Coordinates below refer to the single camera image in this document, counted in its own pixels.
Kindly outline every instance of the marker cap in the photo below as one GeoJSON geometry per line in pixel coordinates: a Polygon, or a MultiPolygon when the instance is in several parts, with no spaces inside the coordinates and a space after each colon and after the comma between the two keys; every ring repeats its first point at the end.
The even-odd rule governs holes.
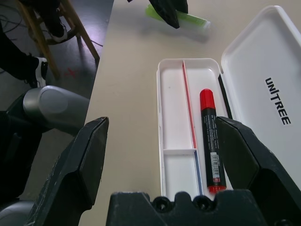
{"type": "Polygon", "coordinates": [[[209,89],[203,89],[199,94],[199,99],[201,103],[201,111],[205,108],[215,109],[213,92],[209,89]]]}

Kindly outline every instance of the person's leg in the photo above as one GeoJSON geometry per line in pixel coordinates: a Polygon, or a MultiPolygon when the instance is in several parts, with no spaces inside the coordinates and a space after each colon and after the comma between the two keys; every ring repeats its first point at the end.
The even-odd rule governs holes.
{"type": "Polygon", "coordinates": [[[0,25],[0,68],[31,87],[45,86],[47,61],[44,58],[27,56],[6,36],[0,25]]]}
{"type": "Polygon", "coordinates": [[[34,8],[55,41],[61,42],[67,39],[66,27],[61,22],[57,11],[60,6],[59,0],[20,0],[20,2],[34,8]]]}

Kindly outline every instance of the green marker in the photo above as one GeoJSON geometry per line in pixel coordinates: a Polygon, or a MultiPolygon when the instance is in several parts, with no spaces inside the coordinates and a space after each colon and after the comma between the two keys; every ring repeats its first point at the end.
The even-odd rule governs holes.
{"type": "MultiPolygon", "coordinates": [[[[164,20],[158,15],[158,13],[155,11],[154,7],[151,4],[147,6],[147,8],[145,9],[145,13],[146,15],[154,19],[164,22],[164,20]]],[[[177,15],[180,28],[204,32],[210,27],[210,22],[205,19],[182,13],[179,11],[177,11],[177,15]]]]}

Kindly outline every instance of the floor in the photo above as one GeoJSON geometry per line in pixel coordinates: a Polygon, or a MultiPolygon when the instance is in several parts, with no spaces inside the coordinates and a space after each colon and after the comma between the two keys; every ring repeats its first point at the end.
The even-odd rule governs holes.
{"type": "MultiPolygon", "coordinates": [[[[71,0],[71,2],[90,39],[97,43],[94,43],[94,46],[101,56],[113,0],[71,0]]],[[[2,4],[16,8],[15,1],[1,1],[0,19],[4,19],[3,16],[6,16],[9,21],[18,23],[20,15],[14,10],[4,7],[2,4]]],[[[14,26],[15,24],[8,23],[4,30],[7,31],[14,26]]],[[[24,21],[16,29],[8,32],[7,36],[23,52],[32,53],[33,56],[38,55],[36,46],[29,37],[26,26],[24,26],[24,21]]],[[[47,84],[59,86],[90,98],[98,65],[95,63],[84,41],[77,42],[74,37],[68,42],[51,46],[50,50],[60,70],[61,78],[56,81],[50,70],[48,70],[47,84]]],[[[17,97],[29,89],[29,85],[23,81],[15,79],[6,72],[1,73],[0,111],[6,110],[17,97]]],[[[37,198],[58,155],[65,149],[72,138],[71,135],[56,129],[43,134],[25,191],[21,195],[22,199],[35,200],[37,198]]]]}

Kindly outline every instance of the table surface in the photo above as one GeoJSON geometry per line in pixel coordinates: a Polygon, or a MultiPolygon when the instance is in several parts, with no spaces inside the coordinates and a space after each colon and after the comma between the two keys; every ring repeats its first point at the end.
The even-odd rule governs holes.
{"type": "Polygon", "coordinates": [[[188,0],[189,13],[212,22],[208,40],[145,16],[147,0],[115,0],[86,122],[110,120],[102,182],[80,226],[104,226],[110,195],[160,195],[156,71],[165,58],[213,58],[268,5],[280,5],[301,31],[300,0],[188,0]]]}

